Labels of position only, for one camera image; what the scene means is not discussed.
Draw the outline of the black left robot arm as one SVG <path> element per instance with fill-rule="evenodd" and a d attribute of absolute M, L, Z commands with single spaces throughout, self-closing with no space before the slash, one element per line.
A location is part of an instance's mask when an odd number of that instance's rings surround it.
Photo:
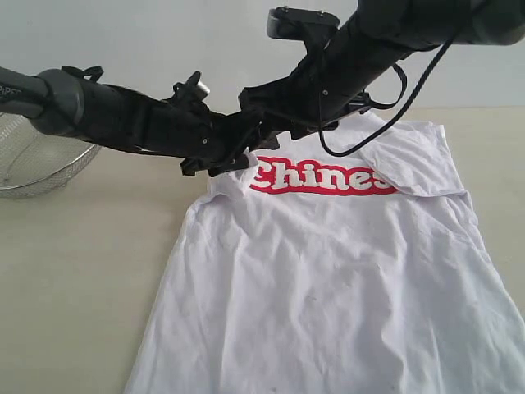
<path fill-rule="evenodd" d="M 21 115 L 45 135 L 61 136 L 139 155 L 181 158 L 181 171 L 209 176 L 244 170 L 253 122 L 237 112 L 225 116 L 204 103 L 200 72 L 155 99 L 99 83 L 100 66 L 63 66 L 28 76 L 1 70 L 1 110 Z"/>

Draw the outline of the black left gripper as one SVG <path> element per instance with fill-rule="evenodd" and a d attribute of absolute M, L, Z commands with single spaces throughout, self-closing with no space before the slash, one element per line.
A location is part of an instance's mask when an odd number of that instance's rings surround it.
<path fill-rule="evenodd" d="M 250 167 L 245 148 L 246 116 L 213 112 L 202 102 L 160 102 L 148 110 L 139 128 L 140 151 L 183 158 L 183 176 L 245 170 Z"/>

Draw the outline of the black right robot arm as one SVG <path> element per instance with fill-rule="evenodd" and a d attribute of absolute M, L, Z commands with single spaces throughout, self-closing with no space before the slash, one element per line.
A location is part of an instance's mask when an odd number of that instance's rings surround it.
<path fill-rule="evenodd" d="M 261 115 L 252 150 L 300 139 L 319 126 L 374 108 L 365 89 L 414 53 L 446 44 L 512 45 L 524 37 L 522 1 L 360 1 L 344 23 L 289 7 L 269 11 L 267 35 L 301 41 L 306 56 L 285 78 L 244 89 L 243 111 Z"/>

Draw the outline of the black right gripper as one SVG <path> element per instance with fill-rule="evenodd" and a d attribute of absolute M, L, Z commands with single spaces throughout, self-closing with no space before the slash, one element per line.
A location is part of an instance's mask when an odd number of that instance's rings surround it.
<path fill-rule="evenodd" d="M 333 126 L 342 118 L 369 109 L 369 65 L 355 55 L 318 53 L 306 57 L 290 75 L 244 88 L 242 111 L 286 121 L 261 121 L 250 134 L 249 149 L 279 149 L 283 132 Z"/>

